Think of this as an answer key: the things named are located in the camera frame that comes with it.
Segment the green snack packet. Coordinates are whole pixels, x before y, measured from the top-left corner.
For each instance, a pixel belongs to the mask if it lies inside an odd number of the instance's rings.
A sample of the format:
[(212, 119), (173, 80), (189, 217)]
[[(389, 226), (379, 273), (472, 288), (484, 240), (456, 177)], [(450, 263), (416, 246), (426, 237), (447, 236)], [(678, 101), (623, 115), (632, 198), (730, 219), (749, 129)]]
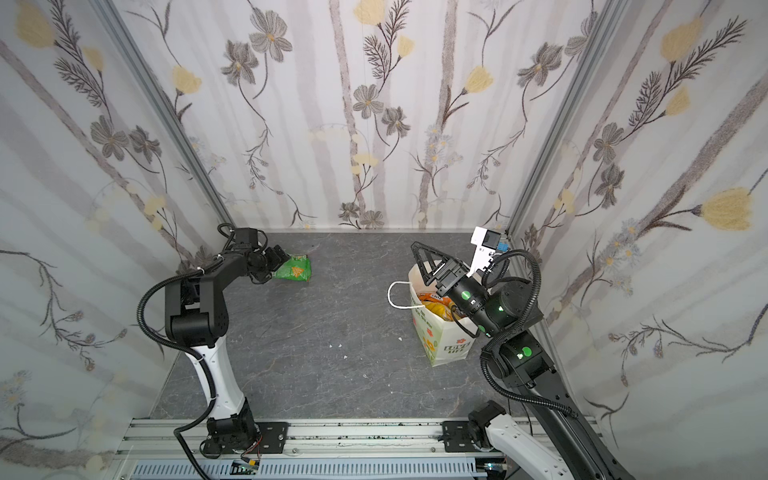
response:
[(312, 277), (311, 260), (307, 255), (290, 256), (273, 273), (273, 277), (279, 280), (308, 282)]

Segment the yellow snack packet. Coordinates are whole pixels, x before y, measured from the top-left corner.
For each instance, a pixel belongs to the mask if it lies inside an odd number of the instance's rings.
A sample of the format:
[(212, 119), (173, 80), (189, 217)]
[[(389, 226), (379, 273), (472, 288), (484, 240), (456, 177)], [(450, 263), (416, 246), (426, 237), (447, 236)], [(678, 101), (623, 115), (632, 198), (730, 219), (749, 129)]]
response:
[(422, 292), (418, 299), (434, 315), (443, 321), (454, 322), (461, 318), (461, 312), (453, 300), (447, 296), (440, 296), (436, 292)]

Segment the white floral paper bag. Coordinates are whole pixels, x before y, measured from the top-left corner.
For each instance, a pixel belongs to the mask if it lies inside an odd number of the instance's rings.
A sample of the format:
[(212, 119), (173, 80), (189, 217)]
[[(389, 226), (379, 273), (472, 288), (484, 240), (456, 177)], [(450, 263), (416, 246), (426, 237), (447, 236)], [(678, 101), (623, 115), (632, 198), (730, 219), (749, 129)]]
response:
[(475, 341), (478, 327), (461, 313), (454, 322), (443, 321), (418, 299), (422, 292), (436, 292), (434, 284), (424, 285), (416, 264), (406, 281), (395, 281), (387, 290), (387, 301), (396, 310), (408, 311), (412, 324), (431, 366), (465, 359)]

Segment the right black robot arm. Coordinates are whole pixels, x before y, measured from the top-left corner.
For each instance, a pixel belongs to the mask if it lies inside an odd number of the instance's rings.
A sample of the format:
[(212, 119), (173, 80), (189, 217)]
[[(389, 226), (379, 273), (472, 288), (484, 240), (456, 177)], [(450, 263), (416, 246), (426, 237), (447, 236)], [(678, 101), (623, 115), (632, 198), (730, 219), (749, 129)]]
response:
[(469, 416), (474, 443), (503, 453), (536, 479), (630, 478), (529, 331), (543, 318), (536, 257), (522, 249), (494, 255), (476, 278), (464, 262), (429, 245), (414, 242), (411, 251), (424, 284), (436, 286), (487, 338), (480, 354), (483, 377), (499, 395), (529, 405), (553, 446), (542, 445), (493, 401)]

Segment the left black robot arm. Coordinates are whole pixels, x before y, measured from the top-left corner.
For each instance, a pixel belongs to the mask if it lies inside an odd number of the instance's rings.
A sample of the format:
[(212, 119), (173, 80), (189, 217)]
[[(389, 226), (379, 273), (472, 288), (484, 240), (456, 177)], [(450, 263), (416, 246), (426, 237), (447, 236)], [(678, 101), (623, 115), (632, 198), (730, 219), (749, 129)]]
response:
[(150, 287), (136, 308), (136, 323), (156, 344), (184, 354), (192, 363), (206, 397), (196, 419), (177, 427), (173, 436), (191, 460), (195, 458), (184, 433), (204, 424), (200, 453), (252, 453), (263, 438), (248, 400), (234, 378), (227, 353), (230, 319), (224, 292), (239, 278), (256, 285), (269, 282), (290, 256), (271, 246), (259, 229), (217, 226), (226, 238), (223, 249), (202, 266), (164, 279)]

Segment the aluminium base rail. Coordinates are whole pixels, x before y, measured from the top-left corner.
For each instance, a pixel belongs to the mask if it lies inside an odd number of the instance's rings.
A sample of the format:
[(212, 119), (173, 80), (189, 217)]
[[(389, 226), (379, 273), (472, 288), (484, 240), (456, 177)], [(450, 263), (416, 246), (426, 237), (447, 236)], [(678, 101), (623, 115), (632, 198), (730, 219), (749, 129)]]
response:
[[(448, 437), (442, 418), (268, 419), (254, 458), (438, 457), (482, 451), (465, 437)], [(139, 419), (130, 422), (117, 447), (117, 460), (186, 458), (173, 436), (182, 420)]]

